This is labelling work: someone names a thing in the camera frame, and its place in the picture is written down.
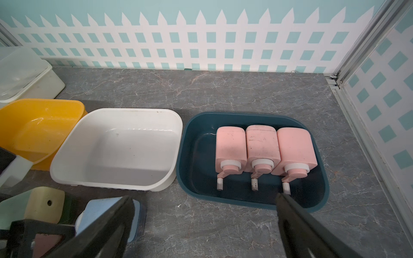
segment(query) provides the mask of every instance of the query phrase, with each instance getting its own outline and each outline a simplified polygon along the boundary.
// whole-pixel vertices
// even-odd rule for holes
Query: white lattice pattern
[[[75,26],[67,26],[59,17],[57,17],[59,27],[53,27],[43,17],[45,27],[38,27],[29,18],[27,20],[30,27],[27,28],[16,19],[13,19],[17,25],[16,28],[8,26],[1,20],[0,23],[23,45],[34,48],[38,54],[43,55],[42,58],[52,64],[156,69],[183,69],[185,67],[232,71],[291,72],[296,70],[309,73],[332,73],[367,26],[372,15],[373,8],[362,15],[356,23],[344,23],[344,8],[330,23],[318,23],[317,9],[304,24],[297,24],[294,23],[294,12],[291,9],[282,23],[271,24],[267,10],[259,24],[248,24],[244,10],[237,24],[227,24],[222,11],[216,24],[206,24],[201,12],[198,14],[196,24],[192,25],[186,24],[180,12],[176,25],[168,25],[161,13],[159,13],[158,25],[149,25],[142,13],[140,25],[137,26],[131,25],[124,14],[122,14],[122,26],[115,26],[107,15],[105,15],[106,26],[98,26],[90,16],[90,26],[82,26],[74,16],[72,19]],[[188,32],[196,32],[196,42],[190,42]],[[216,33],[215,42],[213,35],[207,40],[207,33],[210,32]],[[234,42],[226,43],[227,32],[235,32]],[[344,36],[341,42],[340,39],[337,42],[337,32]],[[84,42],[79,42],[74,33],[79,33]],[[89,36],[88,33],[94,33],[96,37]],[[110,34],[109,40],[104,33]],[[125,34],[121,37],[119,33],[126,33],[127,40],[125,40]],[[139,42],[135,33],[143,33],[146,42],[142,40]],[[172,42],[170,33],[173,33],[175,38],[178,33],[179,42]],[[50,35],[45,36],[45,34],[51,34],[55,42],[51,42]],[[321,37],[318,43],[314,43],[314,39],[317,41],[314,35],[317,34]]]

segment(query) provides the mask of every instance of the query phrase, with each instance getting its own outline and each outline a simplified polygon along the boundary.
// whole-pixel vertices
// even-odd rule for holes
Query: gray marble countertop
[[[184,124],[204,111],[290,116],[313,133],[330,183],[327,204],[312,215],[364,257],[411,257],[413,250],[323,75],[134,69],[54,68],[66,84],[59,99],[103,107],[165,108]],[[276,211],[194,199],[175,180],[160,192],[55,183],[30,171],[3,193],[37,186],[77,198],[79,214],[90,199],[131,195],[147,207],[145,235],[125,257],[285,257]]]

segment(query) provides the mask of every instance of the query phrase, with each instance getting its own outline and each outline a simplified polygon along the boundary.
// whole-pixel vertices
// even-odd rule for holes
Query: black container
[[[176,177],[186,193],[195,198],[254,208],[275,210],[275,197],[282,192],[281,177],[267,174],[258,179],[259,190],[251,190],[251,173],[229,175],[224,178],[224,189],[216,189],[215,171],[216,131],[221,126],[269,125],[276,130],[296,127],[308,130],[302,123],[286,116],[269,114],[238,114],[205,112],[186,124],[176,164]],[[318,165],[306,178],[290,183],[291,197],[308,212],[319,210],[328,199],[329,185],[323,161],[313,136]]]

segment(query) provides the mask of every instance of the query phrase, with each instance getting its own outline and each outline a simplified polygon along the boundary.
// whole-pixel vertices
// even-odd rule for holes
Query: white plastic container
[[[50,174],[67,185],[161,191],[176,177],[181,135],[169,109],[98,109],[77,123]]]
[[[0,108],[18,99],[54,99],[64,88],[52,66],[28,47],[0,48],[0,78]]]

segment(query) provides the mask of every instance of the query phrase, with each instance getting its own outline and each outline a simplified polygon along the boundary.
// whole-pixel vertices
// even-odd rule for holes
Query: soap dispenser
[[[284,193],[290,193],[290,182],[305,178],[317,166],[316,153],[310,133],[302,128],[284,127],[277,131],[281,162],[271,172],[285,176],[282,181]]]
[[[223,190],[223,179],[241,174],[247,163],[245,131],[240,127],[223,126],[216,132],[215,171],[218,173],[216,188]]]
[[[250,125],[246,130],[247,164],[245,172],[251,172],[251,187],[258,191],[258,178],[269,174],[281,161],[277,131],[268,125]]]

